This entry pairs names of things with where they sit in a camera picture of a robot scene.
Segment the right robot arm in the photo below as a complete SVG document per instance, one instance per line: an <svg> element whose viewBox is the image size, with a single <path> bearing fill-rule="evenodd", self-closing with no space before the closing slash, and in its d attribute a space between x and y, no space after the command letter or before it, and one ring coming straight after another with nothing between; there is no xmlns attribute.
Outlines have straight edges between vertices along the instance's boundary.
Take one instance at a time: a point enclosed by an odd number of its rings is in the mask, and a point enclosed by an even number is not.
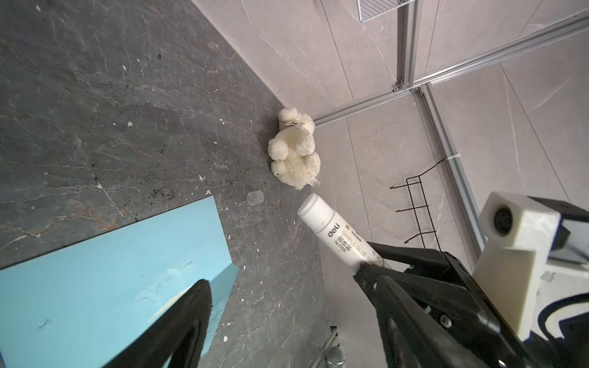
<svg viewBox="0 0 589 368"><path fill-rule="evenodd" d="M546 328L555 312L584 304L587 294L566 297L538 316L542 334L516 335L462 263L448 252L378 244L404 272L363 263L354 276L376 310L389 367L586 367L588 315Z"/></svg>

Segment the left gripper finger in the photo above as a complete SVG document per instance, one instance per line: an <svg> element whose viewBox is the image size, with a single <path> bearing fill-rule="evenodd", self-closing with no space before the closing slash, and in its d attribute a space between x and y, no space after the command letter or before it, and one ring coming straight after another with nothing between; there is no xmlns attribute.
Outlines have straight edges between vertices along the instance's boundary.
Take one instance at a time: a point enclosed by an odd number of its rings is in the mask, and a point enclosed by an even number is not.
<svg viewBox="0 0 589 368"><path fill-rule="evenodd" d="M106 367L196 367L213 308L210 283L196 282Z"/></svg>

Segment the clear glue stick cap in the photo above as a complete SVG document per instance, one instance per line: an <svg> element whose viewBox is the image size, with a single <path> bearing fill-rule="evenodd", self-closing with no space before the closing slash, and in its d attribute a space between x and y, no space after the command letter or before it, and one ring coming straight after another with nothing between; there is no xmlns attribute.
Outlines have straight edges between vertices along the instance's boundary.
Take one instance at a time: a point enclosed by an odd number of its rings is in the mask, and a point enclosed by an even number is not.
<svg viewBox="0 0 589 368"><path fill-rule="evenodd" d="M248 193L246 202L249 205L260 205L265 201L265 195L262 190L256 190Z"/></svg>

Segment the light blue envelope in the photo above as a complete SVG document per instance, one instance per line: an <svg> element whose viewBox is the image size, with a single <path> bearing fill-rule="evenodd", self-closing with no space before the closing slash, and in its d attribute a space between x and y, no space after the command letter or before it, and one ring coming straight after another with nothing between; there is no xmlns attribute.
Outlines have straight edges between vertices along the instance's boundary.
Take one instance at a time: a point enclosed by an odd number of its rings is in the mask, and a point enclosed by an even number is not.
<svg viewBox="0 0 589 368"><path fill-rule="evenodd" d="M238 274L213 197L1 272L7 367L101 367L196 282L213 308L208 351Z"/></svg>

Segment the white glue stick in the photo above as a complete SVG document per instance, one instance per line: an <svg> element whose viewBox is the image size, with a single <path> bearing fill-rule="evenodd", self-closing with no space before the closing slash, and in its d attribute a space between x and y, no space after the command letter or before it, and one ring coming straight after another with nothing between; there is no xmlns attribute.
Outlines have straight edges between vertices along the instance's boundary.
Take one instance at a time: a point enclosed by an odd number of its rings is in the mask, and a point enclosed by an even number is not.
<svg viewBox="0 0 589 368"><path fill-rule="evenodd" d="M311 193L305 199L298 216L353 272L363 263L385 266L376 250L317 194Z"/></svg>

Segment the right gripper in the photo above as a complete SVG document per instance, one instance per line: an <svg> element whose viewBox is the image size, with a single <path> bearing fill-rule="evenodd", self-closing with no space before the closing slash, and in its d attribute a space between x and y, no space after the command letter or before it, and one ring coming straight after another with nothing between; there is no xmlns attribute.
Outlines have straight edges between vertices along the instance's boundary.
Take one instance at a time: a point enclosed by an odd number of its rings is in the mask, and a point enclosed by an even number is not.
<svg viewBox="0 0 589 368"><path fill-rule="evenodd" d="M546 346L522 341L456 258L429 248L368 244L383 259L427 278L423 304L439 323L391 270L363 263L354 280L374 306L389 367L552 366Z"/></svg>

